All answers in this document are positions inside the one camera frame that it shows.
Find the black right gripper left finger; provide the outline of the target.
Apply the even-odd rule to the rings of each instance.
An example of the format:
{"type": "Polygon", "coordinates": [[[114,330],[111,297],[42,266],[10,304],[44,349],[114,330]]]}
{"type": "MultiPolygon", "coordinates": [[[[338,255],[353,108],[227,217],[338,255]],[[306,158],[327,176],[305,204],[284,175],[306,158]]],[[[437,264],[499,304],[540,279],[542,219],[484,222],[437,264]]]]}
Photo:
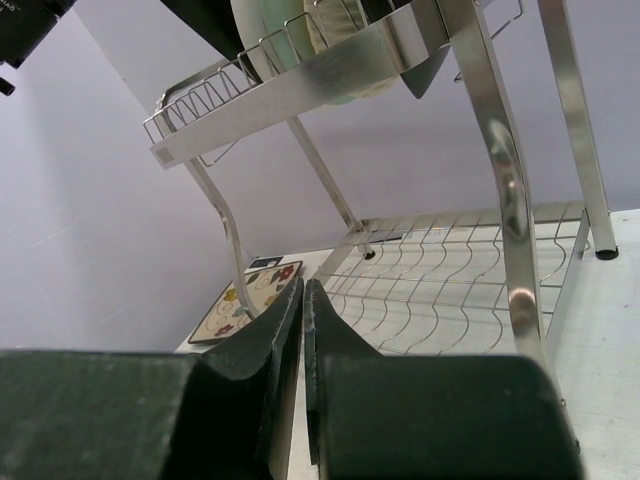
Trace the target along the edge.
{"type": "Polygon", "coordinates": [[[297,276],[255,321],[201,356],[215,378],[203,414],[206,431],[236,458],[289,463],[303,293],[297,276]]]}

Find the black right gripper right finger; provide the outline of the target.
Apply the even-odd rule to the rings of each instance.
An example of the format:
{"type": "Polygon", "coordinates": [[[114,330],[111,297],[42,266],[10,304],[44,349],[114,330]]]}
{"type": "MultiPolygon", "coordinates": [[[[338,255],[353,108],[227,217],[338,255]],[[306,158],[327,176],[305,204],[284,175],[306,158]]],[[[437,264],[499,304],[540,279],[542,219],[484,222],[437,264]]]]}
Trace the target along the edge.
{"type": "Polygon", "coordinates": [[[312,465],[318,465],[320,441],[320,364],[327,355],[382,357],[336,312],[321,281],[310,279],[303,299],[306,422],[312,465]]]}

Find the light green floral plate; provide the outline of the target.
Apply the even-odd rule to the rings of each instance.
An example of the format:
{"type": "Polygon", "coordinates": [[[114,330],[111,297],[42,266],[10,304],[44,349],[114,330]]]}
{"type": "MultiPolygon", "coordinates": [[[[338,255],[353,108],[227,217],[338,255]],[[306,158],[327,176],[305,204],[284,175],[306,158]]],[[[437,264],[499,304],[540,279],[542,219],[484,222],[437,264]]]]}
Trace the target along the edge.
{"type": "Polygon", "coordinates": [[[262,17],[271,34],[269,40],[280,62],[280,73],[298,66],[304,60],[301,59],[295,48],[294,40],[302,37],[301,30],[293,26],[293,21],[299,18],[296,15],[296,1],[260,1],[262,17]]]}

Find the black square floral plate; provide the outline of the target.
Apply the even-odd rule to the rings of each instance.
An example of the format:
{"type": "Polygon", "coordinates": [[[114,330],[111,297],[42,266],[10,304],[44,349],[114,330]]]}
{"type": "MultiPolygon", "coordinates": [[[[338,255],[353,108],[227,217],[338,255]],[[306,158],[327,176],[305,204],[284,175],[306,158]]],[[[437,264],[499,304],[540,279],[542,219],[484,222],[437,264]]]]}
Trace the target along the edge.
{"type": "Polygon", "coordinates": [[[161,0],[161,3],[227,60],[241,56],[249,76],[262,82],[245,52],[230,0],[161,0]]]}

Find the dark teal square plate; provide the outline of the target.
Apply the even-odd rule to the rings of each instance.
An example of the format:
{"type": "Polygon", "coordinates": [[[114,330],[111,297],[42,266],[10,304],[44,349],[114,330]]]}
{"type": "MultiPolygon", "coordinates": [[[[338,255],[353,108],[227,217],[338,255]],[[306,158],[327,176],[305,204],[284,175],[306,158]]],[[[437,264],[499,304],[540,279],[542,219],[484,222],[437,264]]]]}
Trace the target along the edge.
{"type": "Polygon", "coordinates": [[[422,39],[426,41],[429,57],[413,68],[393,77],[373,82],[368,79],[365,85],[352,89],[350,94],[357,98],[367,98],[386,91],[398,78],[416,99],[421,99],[449,52],[448,34],[445,32],[437,1],[358,1],[357,6],[364,23],[370,25],[390,15],[393,11],[411,5],[411,11],[420,29],[422,39]]]}

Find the woven bamboo round plate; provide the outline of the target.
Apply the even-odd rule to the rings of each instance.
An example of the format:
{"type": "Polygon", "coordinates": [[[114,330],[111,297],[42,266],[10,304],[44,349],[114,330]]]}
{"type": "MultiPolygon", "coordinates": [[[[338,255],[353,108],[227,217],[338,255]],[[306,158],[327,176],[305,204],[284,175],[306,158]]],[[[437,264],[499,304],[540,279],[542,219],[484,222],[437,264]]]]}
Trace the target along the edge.
{"type": "Polygon", "coordinates": [[[296,1],[293,26],[302,37],[294,45],[306,61],[328,47],[335,46],[358,33],[365,26],[363,10],[357,1],[296,1]]]}

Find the white plate teal red rim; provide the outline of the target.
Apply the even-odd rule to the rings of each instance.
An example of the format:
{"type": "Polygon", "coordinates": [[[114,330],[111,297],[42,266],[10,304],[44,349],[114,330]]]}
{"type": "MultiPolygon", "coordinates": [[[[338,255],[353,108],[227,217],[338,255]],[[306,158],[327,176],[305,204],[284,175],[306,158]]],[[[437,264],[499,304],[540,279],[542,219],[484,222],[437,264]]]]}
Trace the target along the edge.
{"type": "Polygon", "coordinates": [[[259,78],[269,81],[278,75],[280,62],[272,43],[267,39],[267,28],[258,0],[231,0],[237,30],[249,60],[259,78]]]}

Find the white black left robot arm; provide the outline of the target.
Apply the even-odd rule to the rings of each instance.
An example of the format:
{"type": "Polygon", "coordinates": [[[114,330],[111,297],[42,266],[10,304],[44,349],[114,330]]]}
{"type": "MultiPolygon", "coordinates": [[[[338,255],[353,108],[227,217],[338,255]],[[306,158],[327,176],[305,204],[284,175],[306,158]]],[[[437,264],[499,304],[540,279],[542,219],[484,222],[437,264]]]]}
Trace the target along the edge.
{"type": "Polygon", "coordinates": [[[1,0],[1,64],[18,69],[76,0],[1,0]]]}

